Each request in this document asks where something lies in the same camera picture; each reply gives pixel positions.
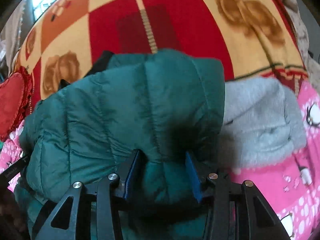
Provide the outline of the person's left hand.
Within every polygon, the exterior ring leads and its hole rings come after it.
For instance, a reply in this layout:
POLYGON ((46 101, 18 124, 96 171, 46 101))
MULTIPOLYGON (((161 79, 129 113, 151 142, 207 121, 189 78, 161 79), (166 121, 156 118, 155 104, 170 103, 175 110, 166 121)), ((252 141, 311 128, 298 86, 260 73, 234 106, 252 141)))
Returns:
POLYGON ((14 194, 1 189, 1 239, 25 239, 26 224, 14 194))

